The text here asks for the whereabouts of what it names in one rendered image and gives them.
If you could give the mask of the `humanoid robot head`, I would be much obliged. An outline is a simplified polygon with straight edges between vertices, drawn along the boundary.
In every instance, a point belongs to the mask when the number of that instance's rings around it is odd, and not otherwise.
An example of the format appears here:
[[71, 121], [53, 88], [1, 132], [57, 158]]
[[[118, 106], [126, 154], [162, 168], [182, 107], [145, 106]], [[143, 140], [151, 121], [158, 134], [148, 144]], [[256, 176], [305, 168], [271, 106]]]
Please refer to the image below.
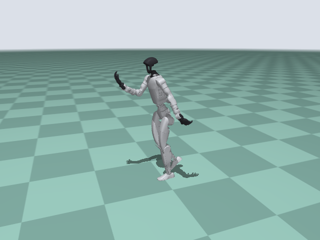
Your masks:
[[[154, 58], [154, 57], [149, 57], [149, 58], [147, 58], [143, 63], [146, 65], [146, 70], [147, 70], [147, 72], [148, 72], [149, 74], [151, 73], [150, 78], [155, 77], [155, 76], [153, 76], [154, 74], [155, 74], [156, 76], [160, 76], [160, 75], [156, 72], [156, 70], [152, 70], [152, 67], [154, 66], [154, 64], [157, 64], [157, 63], [158, 63], [158, 60], [157, 60], [156, 58]], [[149, 68], [148, 68], [148, 66], [149, 66]]]

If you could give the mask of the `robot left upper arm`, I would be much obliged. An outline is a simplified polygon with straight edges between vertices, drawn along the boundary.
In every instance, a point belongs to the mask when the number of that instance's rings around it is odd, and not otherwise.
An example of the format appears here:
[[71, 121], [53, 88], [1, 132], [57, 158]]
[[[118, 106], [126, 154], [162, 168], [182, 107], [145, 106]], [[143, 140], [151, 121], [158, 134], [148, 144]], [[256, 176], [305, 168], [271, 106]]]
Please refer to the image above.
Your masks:
[[173, 94], [171, 93], [169, 87], [167, 86], [165, 79], [159, 77], [155, 81], [156, 81], [157, 86], [160, 87], [161, 90], [163, 91], [163, 93], [167, 95], [166, 102], [170, 104], [171, 102], [169, 101], [168, 97], [173, 96]]

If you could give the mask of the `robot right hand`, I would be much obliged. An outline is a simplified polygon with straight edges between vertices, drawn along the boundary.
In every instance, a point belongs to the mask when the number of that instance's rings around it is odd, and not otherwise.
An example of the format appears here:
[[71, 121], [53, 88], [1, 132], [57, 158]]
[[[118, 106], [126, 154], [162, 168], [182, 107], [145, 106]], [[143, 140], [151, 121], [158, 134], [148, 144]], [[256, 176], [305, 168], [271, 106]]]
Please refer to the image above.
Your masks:
[[121, 80], [119, 79], [119, 74], [117, 74], [117, 71], [114, 73], [114, 78], [116, 80], [116, 82], [119, 84], [119, 87], [121, 87], [123, 90], [125, 90], [125, 86], [124, 83], [121, 82]]

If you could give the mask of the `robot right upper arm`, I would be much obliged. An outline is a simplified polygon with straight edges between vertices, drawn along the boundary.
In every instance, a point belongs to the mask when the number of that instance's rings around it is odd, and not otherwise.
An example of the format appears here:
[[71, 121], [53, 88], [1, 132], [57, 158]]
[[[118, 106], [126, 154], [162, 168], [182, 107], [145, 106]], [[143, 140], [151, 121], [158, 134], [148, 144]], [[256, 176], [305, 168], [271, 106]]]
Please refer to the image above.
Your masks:
[[150, 75], [146, 75], [145, 78], [144, 78], [144, 81], [142, 82], [141, 86], [140, 86], [140, 89], [136, 89], [136, 94], [138, 97], [141, 97], [143, 92], [146, 90], [146, 88], [148, 87], [148, 84], [147, 84], [147, 78], [148, 76]]

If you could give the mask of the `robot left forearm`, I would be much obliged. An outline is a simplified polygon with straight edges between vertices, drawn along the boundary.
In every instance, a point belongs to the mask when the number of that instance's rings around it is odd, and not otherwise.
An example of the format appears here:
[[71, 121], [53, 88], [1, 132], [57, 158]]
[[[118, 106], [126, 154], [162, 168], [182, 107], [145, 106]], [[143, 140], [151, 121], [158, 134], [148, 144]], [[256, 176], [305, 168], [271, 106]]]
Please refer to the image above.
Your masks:
[[176, 102], [175, 98], [174, 98], [172, 95], [170, 95], [170, 96], [168, 97], [168, 100], [169, 100], [170, 103], [171, 103], [171, 104], [170, 104], [170, 107], [172, 108], [173, 113], [174, 113], [176, 119], [177, 119], [177, 120], [181, 119], [181, 117], [179, 116], [179, 114], [181, 114], [181, 112], [180, 112], [180, 110], [179, 110], [179, 108], [178, 108], [178, 106], [177, 106], [177, 102]]

